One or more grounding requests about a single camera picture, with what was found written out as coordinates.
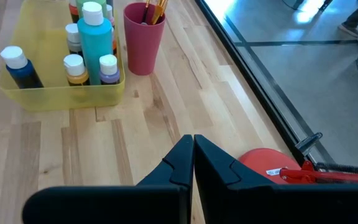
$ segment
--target turquoise paint bottle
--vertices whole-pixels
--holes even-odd
[[[77,25],[83,55],[91,85],[100,85],[99,58],[112,53],[111,22],[103,17],[102,6],[86,2],[82,7],[84,17]]]
[[[90,2],[90,1],[100,4],[102,6],[103,16],[105,18],[107,18],[106,0],[76,0],[76,5],[77,5],[77,8],[78,8],[78,16],[80,17],[80,19],[84,16],[83,15],[83,10],[82,10],[82,7],[84,6],[84,3]]]

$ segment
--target blue paint bottle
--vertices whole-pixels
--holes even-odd
[[[31,61],[25,57],[20,47],[8,46],[0,55],[5,61],[7,71],[19,88],[44,87]]]
[[[103,17],[102,6],[86,2],[78,22],[81,44],[91,85],[100,85],[99,58],[112,53],[111,23]]]

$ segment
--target gray floor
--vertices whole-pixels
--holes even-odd
[[[296,12],[281,0],[232,0],[225,3],[228,21],[221,22],[233,42],[251,46],[251,53],[239,50],[257,78],[265,80],[268,72],[311,130],[324,134],[321,143],[334,161],[358,165],[358,44],[326,43],[355,39],[337,25],[357,9],[358,1],[334,0],[322,13],[318,1],[306,1],[305,12]],[[266,46],[252,47],[260,42]],[[274,89],[274,84],[264,87]],[[279,108],[285,106],[280,96],[271,95]],[[282,112],[295,126],[290,110]]]

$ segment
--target translucent yellow bin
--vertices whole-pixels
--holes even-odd
[[[125,73],[116,32],[120,84],[69,86],[63,58],[69,54],[65,26],[71,23],[66,1],[25,0],[11,41],[30,59],[45,88],[19,89],[6,70],[1,70],[0,89],[28,111],[66,110],[112,106],[122,100]]]

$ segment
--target metal spring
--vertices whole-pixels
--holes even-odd
[[[348,165],[340,165],[340,164],[327,164],[324,162],[318,162],[314,165],[316,169],[326,169],[326,170],[334,170],[339,172],[347,172],[350,174],[358,174],[357,166],[348,166]]]

